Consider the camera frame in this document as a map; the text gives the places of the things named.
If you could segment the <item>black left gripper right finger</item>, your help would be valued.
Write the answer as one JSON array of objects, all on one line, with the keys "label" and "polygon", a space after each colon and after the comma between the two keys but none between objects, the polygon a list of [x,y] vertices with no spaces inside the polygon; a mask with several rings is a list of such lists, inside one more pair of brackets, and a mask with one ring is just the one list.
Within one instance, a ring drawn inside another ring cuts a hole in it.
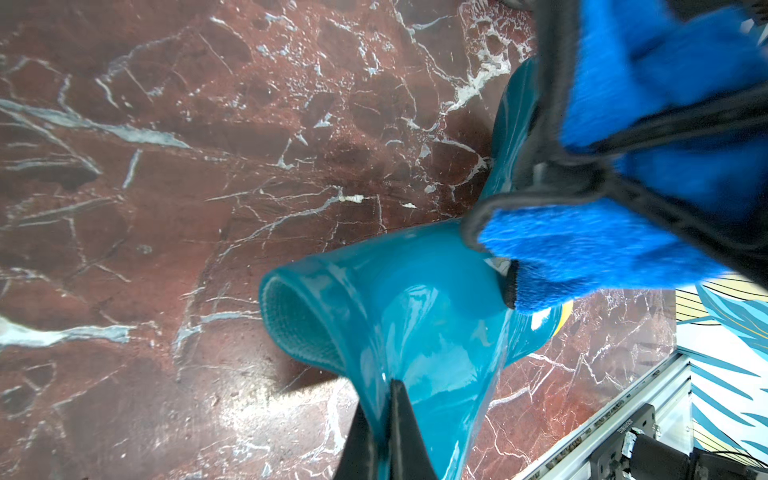
[{"label": "black left gripper right finger", "polygon": [[390,478],[437,480],[405,384],[391,382]]}]

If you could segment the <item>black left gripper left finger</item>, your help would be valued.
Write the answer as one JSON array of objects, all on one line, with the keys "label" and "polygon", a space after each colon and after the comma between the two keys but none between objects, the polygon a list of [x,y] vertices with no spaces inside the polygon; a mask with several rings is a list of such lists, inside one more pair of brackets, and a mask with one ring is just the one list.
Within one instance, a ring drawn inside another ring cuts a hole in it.
[{"label": "black left gripper left finger", "polygon": [[378,443],[358,405],[334,480],[376,480],[378,478]]}]

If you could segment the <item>teal rubber boot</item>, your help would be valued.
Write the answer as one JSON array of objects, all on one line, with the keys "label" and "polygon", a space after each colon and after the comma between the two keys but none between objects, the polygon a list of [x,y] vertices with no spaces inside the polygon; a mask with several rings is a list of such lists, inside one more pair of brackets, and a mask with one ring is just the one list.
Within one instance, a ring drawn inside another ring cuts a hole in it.
[{"label": "teal rubber boot", "polygon": [[471,250],[455,220],[381,235],[268,273],[260,308],[292,358],[347,378],[390,478],[391,382],[407,389],[438,479],[458,479],[502,371],[542,348],[572,304],[523,315],[507,265]]}]

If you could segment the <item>blue grey cloth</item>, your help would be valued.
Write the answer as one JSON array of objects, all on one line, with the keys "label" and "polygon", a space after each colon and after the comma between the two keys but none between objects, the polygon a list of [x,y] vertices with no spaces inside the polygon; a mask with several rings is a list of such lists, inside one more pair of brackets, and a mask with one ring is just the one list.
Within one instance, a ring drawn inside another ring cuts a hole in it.
[{"label": "blue grey cloth", "polygon": [[465,244],[508,261],[521,313],[599,289],[727,271],[767,283],[763,1],[537,1],[536,100],[521,140],[497,115],[495,166]]}]

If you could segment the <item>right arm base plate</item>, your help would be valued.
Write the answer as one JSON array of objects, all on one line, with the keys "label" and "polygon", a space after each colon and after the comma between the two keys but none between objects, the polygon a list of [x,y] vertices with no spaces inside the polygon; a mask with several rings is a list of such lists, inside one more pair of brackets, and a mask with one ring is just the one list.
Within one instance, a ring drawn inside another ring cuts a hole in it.
[{"label": "right arm base plate", "polygon": [[589,456],[592,480],[630,479],[629,459],[639,435],[655,437],[655,407],[643,404]]}]

